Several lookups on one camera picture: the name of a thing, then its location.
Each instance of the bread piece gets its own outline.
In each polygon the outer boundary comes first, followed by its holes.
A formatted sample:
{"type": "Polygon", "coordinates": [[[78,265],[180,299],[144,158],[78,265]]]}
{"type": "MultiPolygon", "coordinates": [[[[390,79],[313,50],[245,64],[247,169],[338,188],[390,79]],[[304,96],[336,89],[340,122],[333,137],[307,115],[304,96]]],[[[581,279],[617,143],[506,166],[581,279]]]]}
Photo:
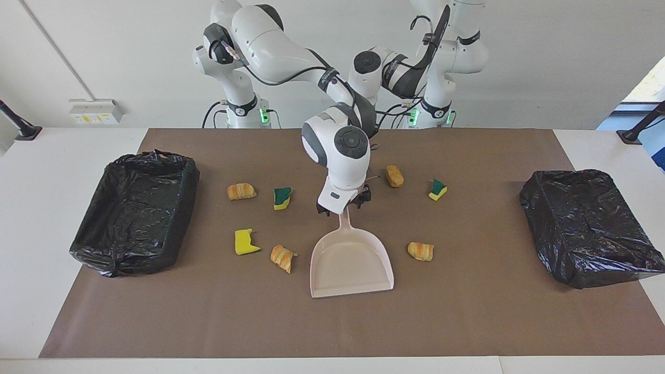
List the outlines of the bread piece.
{"type": "Polygon", "coordinates": [[[254,187],[249,183],[238,183],[226,189],[229,200],[251,199],[256,196],[254,187]]]}
{"type": "Polygon", "coordinates": [[[434,246],[431,244],[411,242],[407,250],[418,261],[432,261],[434,257],[434,246]]]}
{"type": "Polygon", "coordinates": [[[270,260],[284,269],[288,274],[291,273],[291,260],[298,254],[289,251],[283,246],[276,246],[270,253],[270,260]]]}
{"type": "Polygon", "coordinates": [[[404,184],[404,177],[397,166],[388,165],[386,167],[386,175],[388,177],[388,183],[390,183],[391,187],[402,187],[404,184]]]}

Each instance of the dustpan handle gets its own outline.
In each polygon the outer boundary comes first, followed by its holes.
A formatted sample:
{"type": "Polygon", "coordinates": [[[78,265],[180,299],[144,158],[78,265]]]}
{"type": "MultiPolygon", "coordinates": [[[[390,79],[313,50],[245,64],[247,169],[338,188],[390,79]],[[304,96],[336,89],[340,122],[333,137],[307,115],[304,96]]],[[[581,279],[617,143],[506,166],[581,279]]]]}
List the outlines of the dustpan handle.
{"type": "Polygon", "coordinates": [[[340,228],[353,228],[351,227],[351,217],[348,215],[348,207],[344,208],[344,212],[339,215],[340,228]]]}

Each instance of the robot elbow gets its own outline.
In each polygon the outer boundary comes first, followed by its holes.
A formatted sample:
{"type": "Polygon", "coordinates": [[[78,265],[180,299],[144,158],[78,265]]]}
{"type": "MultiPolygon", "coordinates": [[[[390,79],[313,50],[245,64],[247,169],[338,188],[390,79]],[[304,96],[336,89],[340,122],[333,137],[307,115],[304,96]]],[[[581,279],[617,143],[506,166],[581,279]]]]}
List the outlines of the robot elbow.
{"type": "Polygon", "coordinates": [[[463,45],[458,41],[455,63],[451,73],[473,74],[480,73],[487,66],[489,53],[482,41],[478,40],[470,45],[463,45]]]}

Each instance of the brown paper mat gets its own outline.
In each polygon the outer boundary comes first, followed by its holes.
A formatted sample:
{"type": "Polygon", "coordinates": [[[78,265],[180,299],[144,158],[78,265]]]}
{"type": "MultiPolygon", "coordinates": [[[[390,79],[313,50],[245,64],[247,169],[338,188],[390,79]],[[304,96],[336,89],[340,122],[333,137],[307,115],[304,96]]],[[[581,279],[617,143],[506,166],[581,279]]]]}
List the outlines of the brown paper mat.
{"type": "Polygon", "coordinates": [[[300,130],[148,131],[141,150],[177,152],[201,170],[194,216],[177,264],[106,279],[83,267],[40,357],[328,357],[665,354],[665,326],[638,282],[575,290],[536,257],[517,194],[534,170],[571,169],[551,130],[382,131],[376,172],[402,169],[392,189],[352,224],[385,244],[395,288],[312,299],[309,260],[337,228],[318,216],[326,170],[307,158],[300,130]],[[427,197],[430,180],[449,185],[427,197]],[[230,202],[249,182],[258,197],[230,202]],[[273,188],[291,205],[273,211],[273,188]],[[260,252],[236,256],[233,231],[253,228],[260,252]],[[436,246],[413,260],[407,243],[436,246]],[[293,273],[269,259],[299,253],[293,273]]]}

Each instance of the window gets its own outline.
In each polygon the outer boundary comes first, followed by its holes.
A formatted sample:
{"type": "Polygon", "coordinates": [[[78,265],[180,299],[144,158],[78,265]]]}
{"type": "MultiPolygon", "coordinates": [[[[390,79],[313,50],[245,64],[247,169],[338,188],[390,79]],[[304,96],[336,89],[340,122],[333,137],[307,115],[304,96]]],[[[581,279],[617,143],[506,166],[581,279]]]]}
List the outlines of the window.
{"type": "Polygon", "coordinates": [[[663,100],[665,100],[665,57],[651,69],[623,102],[661,102],[663,100]]]}

